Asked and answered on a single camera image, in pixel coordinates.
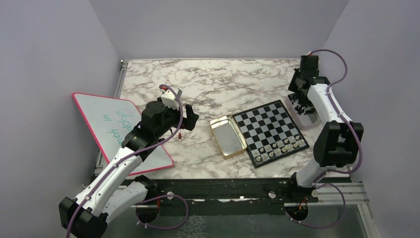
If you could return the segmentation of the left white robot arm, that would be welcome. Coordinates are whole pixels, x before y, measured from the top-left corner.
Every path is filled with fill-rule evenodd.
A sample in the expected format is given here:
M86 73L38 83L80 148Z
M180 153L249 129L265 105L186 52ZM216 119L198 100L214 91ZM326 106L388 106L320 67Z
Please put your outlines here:
M74 198L62 199L59 214L66 237L100 238L111 221L132 205L159 199L157 184L144 175L125 189L118 188L158 146L181 129L195 128L199 115L193 107L177 101L174 104L171 107L162 99L147 103L137 122L128 124L127 134L104 170Z

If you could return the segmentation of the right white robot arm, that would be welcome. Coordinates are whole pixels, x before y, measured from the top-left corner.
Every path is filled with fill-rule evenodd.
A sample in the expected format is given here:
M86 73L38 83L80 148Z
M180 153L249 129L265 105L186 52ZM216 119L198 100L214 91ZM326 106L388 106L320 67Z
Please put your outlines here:
M330 85L327 77L319 74L319 57L312 53L301 56L288 99L297 115L315 118L323 128L314 143L313 158L287 182L286 196L293 202L309 197L328 172L341 173L341 168L362 160L364 127L342 111Z

